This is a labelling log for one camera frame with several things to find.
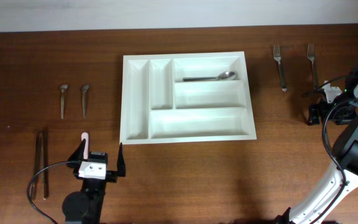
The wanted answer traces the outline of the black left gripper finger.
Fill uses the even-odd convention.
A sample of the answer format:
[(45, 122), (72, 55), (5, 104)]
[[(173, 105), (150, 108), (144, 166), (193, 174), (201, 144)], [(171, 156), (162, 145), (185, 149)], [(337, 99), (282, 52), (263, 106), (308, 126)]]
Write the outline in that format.
[(117, 157), (117, 176), (125, 177), (126, 176), (126, 164), (123, 155), (123, 145), (120, 143), (119, 152)]
[(68, 158), (68, 162), (78, 162), (83, 160), (83, 153), (85, 150), (86, 140), (83, 139), (78, 148)]

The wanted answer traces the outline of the steel fork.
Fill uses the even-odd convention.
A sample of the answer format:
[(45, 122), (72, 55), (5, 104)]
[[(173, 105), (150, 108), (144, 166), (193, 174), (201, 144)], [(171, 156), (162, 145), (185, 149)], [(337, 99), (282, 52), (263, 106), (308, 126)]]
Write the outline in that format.
[(287, 83), (286, 83), (284, 72), (283, 72), (283, 65), (282, 65), (282, 61), (281, 61), (279, 45), (273, 46), (273, 58), (278, 63), (281, 89), (282, 89), (282, 91), (286, 92), (287, 91)]
[(316, 67), (315, 67), (314, 44), (308, 44), (307, 57), (308, 57), (308, 60), (311, 62), (311, 69), (312, 69), (312, 74), (313, 74), (313, 86), (314, 86), (314, 88), (317, 88), (317, 87), (319, 87), (319, 81), (318, 81), (318, 76), (317, 76)]

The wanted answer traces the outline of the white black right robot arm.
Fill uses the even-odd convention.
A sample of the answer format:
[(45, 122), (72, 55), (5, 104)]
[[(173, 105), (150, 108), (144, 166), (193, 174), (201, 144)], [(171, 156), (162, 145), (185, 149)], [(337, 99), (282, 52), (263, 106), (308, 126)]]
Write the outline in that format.
[(358, 104), (358, 95), (336, 103), (323, 121), (323, 146), (331, 163), (323, 178), (301, 203), (287, 208), (284, 214), (277, 216), (274, 223), (325, 223), (328, 214), (350, 192), (358, 188), (358, 115), (338, 136), (334, 145), (330, 145), (327, 123), (330, 115), (340, 106)]

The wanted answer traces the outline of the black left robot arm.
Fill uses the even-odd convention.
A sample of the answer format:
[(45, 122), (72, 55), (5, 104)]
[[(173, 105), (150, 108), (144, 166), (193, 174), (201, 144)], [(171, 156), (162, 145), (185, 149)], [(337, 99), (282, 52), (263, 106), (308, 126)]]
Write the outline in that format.
[(117, 169), (107, 170), (108, 154), (93, 151), (85, 157), (86, 143), (87, 140), (82, 140), (68, 158), (68, 167), (73, 169), (73, 175), (83, 183), (81, 190), (70, 193), (63, 201), (65, 223), (99, 223), (106, 185), (116, 183), (119, 177), (126, 176), (123, 145), (119, 146)]

